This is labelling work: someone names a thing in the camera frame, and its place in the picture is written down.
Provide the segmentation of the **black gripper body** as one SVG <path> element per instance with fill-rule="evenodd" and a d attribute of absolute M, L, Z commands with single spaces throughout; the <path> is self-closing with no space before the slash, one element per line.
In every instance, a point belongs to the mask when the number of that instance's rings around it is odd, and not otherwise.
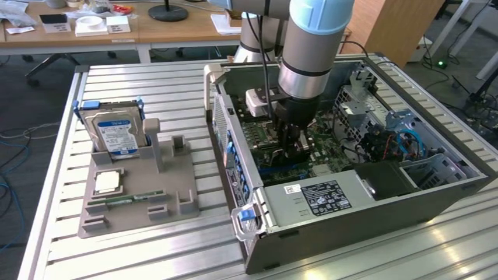
<path fill-rule="evenodd" d="M 304 129 L 316 115 L 318 104 L 320 98 L 317 96 L 310 99 L 294 97 L 280 99 L 274 107 L 276 118 L 284 124 Z"/>

